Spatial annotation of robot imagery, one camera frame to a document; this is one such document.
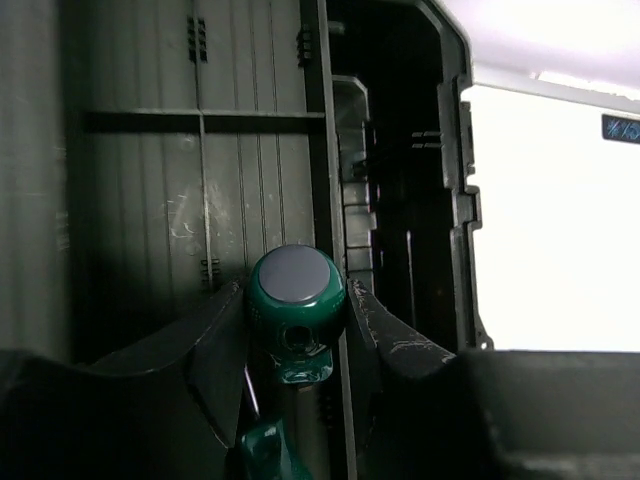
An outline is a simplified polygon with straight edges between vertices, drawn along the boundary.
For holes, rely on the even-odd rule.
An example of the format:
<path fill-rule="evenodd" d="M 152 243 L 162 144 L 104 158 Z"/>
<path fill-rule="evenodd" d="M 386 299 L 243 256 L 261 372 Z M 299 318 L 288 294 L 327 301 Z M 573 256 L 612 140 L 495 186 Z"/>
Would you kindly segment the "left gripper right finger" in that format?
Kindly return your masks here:
<path fill-rule="evenodd" d="M 388 311 L 359 280 L 347 281 L 348 365 L 356 448 L 385 417 L 411 414 L 429 375 L 454 354 Z"/>

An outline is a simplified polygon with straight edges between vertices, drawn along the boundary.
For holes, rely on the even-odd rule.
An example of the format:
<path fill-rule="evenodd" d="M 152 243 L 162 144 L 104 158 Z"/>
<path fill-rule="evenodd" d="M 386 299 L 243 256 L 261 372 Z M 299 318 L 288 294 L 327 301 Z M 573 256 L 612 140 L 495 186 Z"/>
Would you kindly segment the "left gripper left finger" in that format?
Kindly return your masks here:
<path fill-rule="evenodd" d="M 227 448 L 235 443 L 246 362 L 245 281 L 234 279 L 185 317 L 93 364 L 149 375 L 179 365 L 195 403 Z"/>

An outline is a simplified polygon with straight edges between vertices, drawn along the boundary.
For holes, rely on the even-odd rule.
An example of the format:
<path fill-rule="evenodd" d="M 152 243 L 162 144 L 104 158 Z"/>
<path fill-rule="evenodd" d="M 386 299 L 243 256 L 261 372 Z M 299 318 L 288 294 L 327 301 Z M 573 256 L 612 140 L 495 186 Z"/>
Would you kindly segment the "green screwdriver dark cap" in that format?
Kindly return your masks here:
<path fill-rule="evenodd" d="M 252 269 L 244 293 L 252 338 L 273 360 L 278 382 L 314 384 L 333 373 L 332 348 L 345 328 L 346 286 L 324 252 L 283 245 Z"/>

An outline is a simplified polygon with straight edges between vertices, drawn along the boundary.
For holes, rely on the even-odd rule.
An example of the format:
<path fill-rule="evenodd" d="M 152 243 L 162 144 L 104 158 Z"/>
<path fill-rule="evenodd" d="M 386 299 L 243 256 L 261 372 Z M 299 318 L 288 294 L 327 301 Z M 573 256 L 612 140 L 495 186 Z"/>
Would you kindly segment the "black plastic toolbox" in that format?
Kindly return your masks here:
<path fill-rule="evenodd" d="M 441 1 L 3 2 L 2 477 L 242 479 L 241 437 L 282 419 L 317 479 L 450 478 L 422 399 L 356 448 L 346 331 L 293 386 L 246 329 L 229 448 L 179 365 L 93 364 L 290 244 L 449 352 L 490 347 L 470 83 Z"/>

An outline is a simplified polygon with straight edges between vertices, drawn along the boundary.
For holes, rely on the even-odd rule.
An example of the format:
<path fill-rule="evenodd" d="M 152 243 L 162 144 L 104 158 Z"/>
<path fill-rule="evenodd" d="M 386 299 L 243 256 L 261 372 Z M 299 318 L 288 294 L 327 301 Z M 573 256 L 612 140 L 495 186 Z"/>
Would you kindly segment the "green screwdriver orange cap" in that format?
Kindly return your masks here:
<path fill-rule="evenodd" d="M 247 478 L 251 480 L 312 480 L 287 439 L 282 419 L 264 422 L 240 439 Z"/>

